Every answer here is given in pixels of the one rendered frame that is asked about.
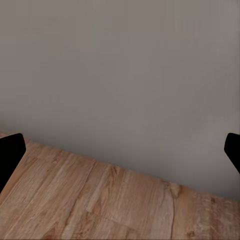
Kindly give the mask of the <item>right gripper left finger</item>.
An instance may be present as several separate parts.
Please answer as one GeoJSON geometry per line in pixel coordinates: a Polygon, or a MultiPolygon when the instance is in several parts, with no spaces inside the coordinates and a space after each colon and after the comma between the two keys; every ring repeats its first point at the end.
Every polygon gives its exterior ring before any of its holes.
{"type": "Polygon", "coordinates": [[[0,138],[0,193],[25,152],[24,136],[20,132],[0,138]]]}

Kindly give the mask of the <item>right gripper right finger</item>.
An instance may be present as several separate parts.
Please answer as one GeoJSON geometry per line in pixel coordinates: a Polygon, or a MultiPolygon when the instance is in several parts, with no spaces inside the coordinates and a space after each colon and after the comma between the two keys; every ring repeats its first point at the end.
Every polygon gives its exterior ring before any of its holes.
{"type": "Polygon", "coordinates": [[[224,151],[240,173],[240,135],[228,133],[224,151]]]}

